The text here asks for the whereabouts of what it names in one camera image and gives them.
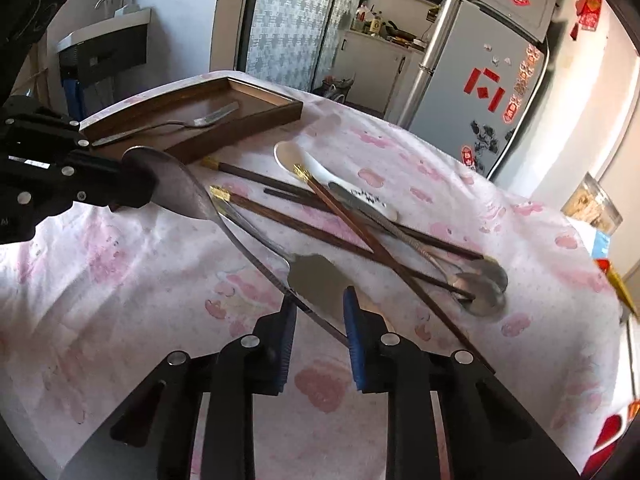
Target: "white floral tablecloth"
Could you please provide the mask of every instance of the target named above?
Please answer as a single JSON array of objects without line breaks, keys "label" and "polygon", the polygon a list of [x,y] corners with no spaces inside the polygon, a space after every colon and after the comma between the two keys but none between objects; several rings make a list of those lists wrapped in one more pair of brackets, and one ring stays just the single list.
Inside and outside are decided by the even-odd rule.
[{"label": "white floral tablecloth", "polygon": [[[229,74],[257,81],[241,73],[198,76],[129,98],[83,126],[159,93]],[[273,145],[295,139],[331,171],[394,205],[405,224],[499,260],[510,279],[500,321],[474,318],[445,292],[428,290],[581,470],[610,412],[619,311],[567,220],[497,189],[392,124],[261,84],[303,100],[302,118],[225,148],[218,158],[293,183],[277,166]],[[357,241],[328,214],[269,197],[236,177],[193,170],[203,183],[222,184]],[[249,216],[291,251],[333,260],[421,348],[449,354],[460,347],[391,270]],[[241,239],[273,269],[284,270],[276,256]],[[388,246],[408,264],[428,269],[410,250]],[[24,445],[43,468],[47,456],[52,459],[49,471],[65,465],[170,351],[216,352],[281,301],[212,222],[155,205],[112,214],[76,204],[42,222],[32,241],[1,246],[0,262],[0,397],[5,410],[21,412],[30,425]],[[386,397],[356,392],[346,348],[299,314],[290,366],[283,394],[255,398],[258,478],[383,478]]]}]

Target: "brown wooden chopstick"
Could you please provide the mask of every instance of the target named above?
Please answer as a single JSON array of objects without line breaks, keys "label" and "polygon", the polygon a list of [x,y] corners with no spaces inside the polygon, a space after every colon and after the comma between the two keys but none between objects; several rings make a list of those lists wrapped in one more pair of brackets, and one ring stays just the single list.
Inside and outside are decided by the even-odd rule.
[{"label": "brown wooden chopstick", "polygon": [[409,288],[414,291],[415,295],[420,298],[431,311],[438,316],[441,322],[451,330],[459,341],[473,354],[478,357],[482,363],[495,373],[495,370],[482,356],[480,351],[469,338],[460,330],[455,323],[447,316],[447,314],[440,308],[440,306],[431,299],[431,297],[416,283],[412,276],[410,276],[402,265],[399,264],[396,259],[384,248],[384,246],[377,240],[377,238],[367,231],[367,228],[360,223],[360,221],[351,213],[338,199],[336,199],[326,188],[324,188],[305,168],[295,166],[296,174],[302,178],[308,186],[318,195],[322,201],[331,208],[331,210],[339,216],[345,224],[347,224],[353,232],[355,232],[374,252],[376,256],[382,259],[387,267],[391,267],[394,272],[403,280]]},{"label": "brown wooden chopstick", "polygon": [[317,200],[313,192],[308,189],[303,189],[302,187],[294,186],[293,184],[287,184],[286,182],[281,182],[275,178],[271,178],[270,176],[254,173],[253,171],[245,170],[244,168],[238,168],[237,166],[227,164],[226,162],[219,162],[212,156],[206,156],[203,158],[200,161],[200,165],[205,168],[209,168],[210,170],[221,171],[222,173],[239,176],[241,178],[251,180],[252,182],[257,182],[258,184],[271,186],[296,196],[311,197]]},{"label": "brown wooden chopstick", "polygon": [[[308,207],[313,207],[314,209],[318,209],[320,211],[325,211],[327,213],[333,213],[324,202],[318,199],[317,196],[308,197],[308,196],[300,196],[295,193],[290,192],[282,192],[276,189],[270,189],[268,187],[264,188],[264,192],[267,195],[277,196],[278,198],[282,198],[284,200],[288,200],[289,202],[295,202],[296,204],[306,205]],[[481,253],[477,253],[471,249],[467,249],[466,247],[461,247],[456,244],[452,244],[450,242],[445,242],[444,240],[440,240],[439,238],[433,237],[426,233],[422,233],[420,231],[416,231],[415,229],[411,229],[405,225],[394,222],[396,227],[404,231],[409,236],[415,238],[416,240],[420,240],[421,242],[430,245],[431,247],[435,247],[437,249],[441,249],[443,251],[447,251],[447,253],[457,254],[458,256],[462,256],[463,258],[467,258],[468,260],[482,260],[484,256]]]},{"label": "brown wooden chopstick", "polygon": [[[215,195],[221,200],[225,200],[226,202],[230,202],[232,204],[241,207],[242,209],[246,209],[247,211],[251,211],[252,213],[256,213],[257,215],[263,216],[264,218],[268,218],[282,224],[286,227],[289,227],[299,233],[311,236],[316,240],[320,240],[321,242],[325,242],[334,247],[338,247],[339,249],[343,249],[345,251],[349,251],[352,254],[356,254],[357,256],[361,256],[370,260],[372,262],[377,262],[382,265],[386,265],[386,263],[380,259],[376,254],[371,251],[367,251],[360,246],[347,242],[346,240],[342,240],[337,236],[332,235],[326,231],[322,231],[322,229],[318,229],[317,227],[313,227],[312,225],[306,224],[303,221],[292,218],[291,216],[285,215],[280,211],[276,211],[267,206],[254,202],[249,198],[245,198],[244,196],[231,193],[230,191],[217,187],[211,186],[211,192],[215,193]],[[457,288],[453,285],[449,285],[449,283],[438,280],[437,278],[432,278],[428,274],[424,274],[419,270],[412,269],[411,267],[403,266],[407,273],[411,276],[415,276],[416,278],[429,283],[430,285],[439,286],[440,288],[444,288],[449,292],[455,292],[466,298],[472,300],[474,295],[467,292],[466,290],[462,290],[461,288]]]}]

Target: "white ceramic spoon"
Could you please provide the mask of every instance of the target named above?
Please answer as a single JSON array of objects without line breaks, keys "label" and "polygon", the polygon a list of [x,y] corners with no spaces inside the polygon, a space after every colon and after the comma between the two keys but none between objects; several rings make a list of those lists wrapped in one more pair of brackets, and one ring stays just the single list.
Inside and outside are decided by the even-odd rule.
[{"label": "white ceramic spoon", "polygon": [[296,176],[293,167],[296,164],[300,164],[311,173],[314,178],[323,186],[328,186],[330,182],[335,182],[338,186],[348,190],[354,197],[362,200],[367,205],[376,209],[380,214],[384,215],[387,219],[395,222],[398,219],[398,212],[389,204],[382,202],[380,197],[375,196],[369,191],[363,190],[361,187],[354,186],[351,182],[341,179],[339,176],[334,175],[309,155],[305,150],[300,148],[295,142],[291,140],[283,140],[277,143],[273,148],[273,155],[276,158],[278,165],[285,171],[289,171],[290,174]]}]

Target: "wooden tray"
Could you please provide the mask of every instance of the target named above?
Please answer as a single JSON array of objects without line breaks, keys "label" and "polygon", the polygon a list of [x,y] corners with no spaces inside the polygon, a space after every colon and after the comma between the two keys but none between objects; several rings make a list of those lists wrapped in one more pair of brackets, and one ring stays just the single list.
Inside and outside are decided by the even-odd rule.
[{"label": "wooden tray", "polygon": [[222,77],[139,102],[90,124],[82,132],[93,142],[139,126],[204,117],[233,101],[238,101],[240,108],[209,128],[193,130],[162,126],[96,148],[95,153],[119,159],[132,146],[152,146],[191,164],[224,146],[274,126],[297,121],[302,113],[302,102],[296,99]]}]

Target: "refrigerator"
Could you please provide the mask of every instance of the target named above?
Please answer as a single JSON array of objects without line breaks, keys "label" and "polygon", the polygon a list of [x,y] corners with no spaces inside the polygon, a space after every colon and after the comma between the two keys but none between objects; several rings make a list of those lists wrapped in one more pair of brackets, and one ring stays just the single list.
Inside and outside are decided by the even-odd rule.
[{"label": "refrigerator", "polygon": [[540,86],[556,0],[444,0],[399,126],[487,178]]}]

